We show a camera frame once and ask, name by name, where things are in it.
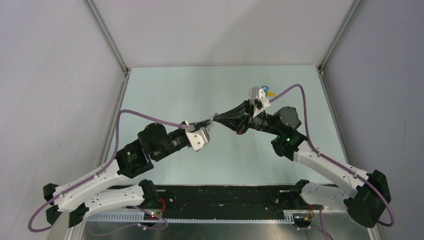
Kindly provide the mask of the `large metal keyring disc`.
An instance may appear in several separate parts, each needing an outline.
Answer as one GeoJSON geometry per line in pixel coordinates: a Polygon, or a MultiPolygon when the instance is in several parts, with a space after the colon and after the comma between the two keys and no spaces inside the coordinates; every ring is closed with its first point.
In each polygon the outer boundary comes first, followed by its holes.
{"type": "Polygon", "coordinates": [[[214,114],[213,116],[211,116],[210,118],[209,118],[209,123],[208,123],[208,125],[207,125],[207,127],[208,128],[212,128],[213,126],[214,126],[214,124],[217,122],[216,121],[216,117],[218,116],[218,114],[216,113],[216,114],[214,114]]]}

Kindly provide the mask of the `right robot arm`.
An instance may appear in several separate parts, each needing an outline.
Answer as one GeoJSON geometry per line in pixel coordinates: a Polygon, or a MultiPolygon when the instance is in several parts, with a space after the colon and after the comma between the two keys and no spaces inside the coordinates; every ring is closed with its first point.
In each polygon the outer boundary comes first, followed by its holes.
{"type": "Polygon", "coordinates": [[[274,114],[268,114],[256,110],[254,104],[245,100],[212,119],[238,135],[245,134],[249,129],[275,135],[271,145],[279,157],[286,157],[316,171],[340,189],[340,193],[330,199],[324,195],[330,192],[329,188],[319,190],[312,187],[307,190],[306,187],[312,183],[302,180],[302,188],[290,195],[290,202],[295,208],[303,209],[308,204],[340,207],[366,228],[380,224],[380,217],[389,209],[392,198],[385,174],[379,170],[369,173],[345,162],[338,162],[319,150],[308,136],[297,130],[302,123],[296,108],[285,106],[274,114]]]}

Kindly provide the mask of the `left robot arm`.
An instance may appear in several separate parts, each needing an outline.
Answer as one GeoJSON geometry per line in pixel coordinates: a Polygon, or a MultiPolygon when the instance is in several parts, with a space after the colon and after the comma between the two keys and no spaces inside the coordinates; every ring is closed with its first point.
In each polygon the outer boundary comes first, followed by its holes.
{"type": "Polygon", "coordinates": [[[210,140],[210,120],[188,123],[188,129],[167,132],[163,124],[151,123],[137,134],[137,139],[117,151],[111,163],[86,174],[91,180],[78,179],[66,185],[49,183],[43,187],[44,198],[51,201],[46,221],[53,225],[63,212],[69,212],[68,226],[74,227],[90,216],[122,207],[154,208],[158,193],[151,180],[112,190],[121,182],[132,180],[154,168],[158,162],[187,147],[199,151],[210,140]]]}

